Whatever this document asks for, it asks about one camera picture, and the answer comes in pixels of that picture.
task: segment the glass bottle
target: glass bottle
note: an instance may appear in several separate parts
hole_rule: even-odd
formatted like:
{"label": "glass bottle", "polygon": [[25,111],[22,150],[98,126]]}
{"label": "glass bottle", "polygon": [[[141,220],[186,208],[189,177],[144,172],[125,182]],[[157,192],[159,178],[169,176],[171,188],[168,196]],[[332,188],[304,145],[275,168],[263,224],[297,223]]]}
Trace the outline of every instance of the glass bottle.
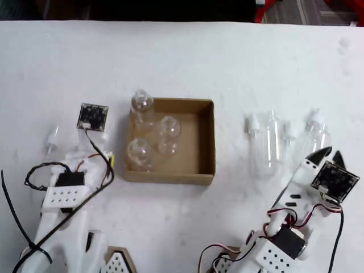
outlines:
{"label": "glass bottle", "polygon": [[135,138],[127,146],[127,155],[133,171],[152,170],[152,148],[144,138]]}
{"label": "glass bottle", "polygon": [[170,115],[164,117],[158,124],[158,151],[161,154],[177,153],[177,140],[181,133],[178,120]]}
{"label": "glass bottle", "polygon": [[154,99],[143,89],[135,92],[131,99],[134,124],[139,131],[150,131],[154,125]]}

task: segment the perforated bracket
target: perforated bracket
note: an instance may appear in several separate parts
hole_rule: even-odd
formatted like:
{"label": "perforated bracket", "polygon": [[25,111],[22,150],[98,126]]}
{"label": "perforated bracket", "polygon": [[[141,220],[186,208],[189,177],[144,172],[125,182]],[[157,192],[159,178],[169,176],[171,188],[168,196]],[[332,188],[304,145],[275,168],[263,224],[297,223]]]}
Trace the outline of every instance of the perforated bracket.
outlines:
{"label": "perforated bracket", "polygon": [[269,273],[295,272],[295,260],[267,239],[258,239],[257,245],[251,254],[251,259],[255,260]]}
{"label": "perforated bracket", "polygon": [[101,273],[131,273],[121,253],[114,252]]}
{"label": "perforated bracket", "polygon": [[220,272],[220,273],[228,272],[228,270],[229,270],[230,266],[233,264],[233,262],[230,260],[227,260],[226,258],[231,259],[231,257],[227,254],[221,255],[221,259],[218,260],[218,262],[216,263],[217,272]]}
{"label": "perforated bracket", "polygon": [[87,186],[48,187],[43,209],[74,208],[86,199],[90,192]]}

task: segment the white table surface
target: white table surface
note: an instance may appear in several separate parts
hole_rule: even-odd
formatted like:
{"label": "white table surface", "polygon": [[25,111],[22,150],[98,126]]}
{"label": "white table surface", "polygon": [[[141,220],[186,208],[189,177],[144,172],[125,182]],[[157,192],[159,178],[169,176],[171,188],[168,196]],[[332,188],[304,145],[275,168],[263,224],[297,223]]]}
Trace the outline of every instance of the white table surface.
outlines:
{"label": "white table surface", "polygon": [[[240,245],[259,229],[282,184],[257,187],[248,172],[247,114],[275,109],[301,122],[321,107],[349,171],[364,176],[364,29],[245,23],[0,22],[0,167],[24,227],[34,236],[42,195],[23,185],[43,160],[44,139],[60,125],[60,149],[77,143],[82,102],[109,105],[106,132],[117,178],[94,201],[93,225],[110,245],[127,247],[138,272],[196,272],[200,251]],[[216,176],[209,187],[133,184],[120,178],[129,99],[211,98]],[[47,183],[47,174],[39,175]],[[333,272],[362,272],[364,187],[344,202],[345,226]],[[0,264],[9,272],[26,246],[0,194]],[[300,272],[327,272],[340,217]],[[207,266],[217,254],[208,252]]]}

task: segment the red object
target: red object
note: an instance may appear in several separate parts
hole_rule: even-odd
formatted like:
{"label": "red object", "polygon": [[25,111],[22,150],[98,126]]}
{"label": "red object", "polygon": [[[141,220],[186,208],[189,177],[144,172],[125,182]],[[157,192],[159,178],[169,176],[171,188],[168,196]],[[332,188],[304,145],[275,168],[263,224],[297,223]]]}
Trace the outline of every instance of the red object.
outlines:
{"label": "red object", "polygon": [[[330,4],[331,0],[324,0],[326,4]],[[364,27],[364,0],[343,0],[345,4],[353,9],[359,15],[358,27]]]}
{"label": "red object", "polygon": [[277,0],[266,0],[266,4],[263,7],[257,8],[257,13],[255,13],[254,22],[261,23],[264,17],[264,13],[273,5]]}

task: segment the circuit board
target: circuit board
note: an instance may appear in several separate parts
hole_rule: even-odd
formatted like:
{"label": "circuit board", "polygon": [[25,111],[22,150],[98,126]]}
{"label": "circuit board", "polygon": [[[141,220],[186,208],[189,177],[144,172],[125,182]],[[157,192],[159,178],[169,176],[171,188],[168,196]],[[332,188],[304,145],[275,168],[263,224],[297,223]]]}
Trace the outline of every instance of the circuit board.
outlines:
{"label": "circuit board", "polygon": [[311,186],[329,197],[343,202],[358,182],[359,177],[347,170],[326,161]]}
{"label": "circuit board", "polygon": [[108,106],[82,104],[77,128],[103,132],[108,110]]}

